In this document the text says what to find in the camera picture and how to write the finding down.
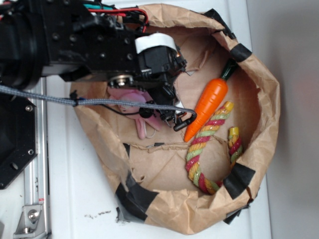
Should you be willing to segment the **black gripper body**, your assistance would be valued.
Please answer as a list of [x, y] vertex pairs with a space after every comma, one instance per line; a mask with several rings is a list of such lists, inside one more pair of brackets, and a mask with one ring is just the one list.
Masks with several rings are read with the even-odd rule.
[[137, 103], [157, 105], [156, 109], [164, 122], [173, 122], [179, 131], [190, 125], [197, 114], [182, 120], [186, 114], [176, 93], [174, 82], [185, 71], [186, 60], [181, 55], [174, 39], [163, 33], [154, 33], [135, 39], [140, 71], [134, 76], [120, 76], [108, 85], [109, 94], [117, 100], [132, 102], [122, 105], [124, 115], [133, 116], [138, 128], [148, 123], [156, 128], [153, 110]]

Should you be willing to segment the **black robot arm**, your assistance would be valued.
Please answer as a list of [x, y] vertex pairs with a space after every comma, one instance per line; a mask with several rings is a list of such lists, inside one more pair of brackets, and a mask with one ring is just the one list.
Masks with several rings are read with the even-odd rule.
[[[147, 33], [148, 14], [88, 0], [6, 0], [0, 6], [0, 90], [21, 96], [41, 77], [106, 82], [111, 89], [148, 92], [143, 117], [154, 110], [181, 130], [196, 119], [174, 82], [186, 60], [169, 36]], [[188, 119], [182, 117], [190, 112]]]

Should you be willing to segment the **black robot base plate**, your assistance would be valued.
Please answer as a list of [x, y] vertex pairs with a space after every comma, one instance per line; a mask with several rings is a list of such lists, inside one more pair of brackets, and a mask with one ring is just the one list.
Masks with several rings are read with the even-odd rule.
[[28, 99], [0, 95], [0, 188], [6, 189], [37, 156], [36, 106]]

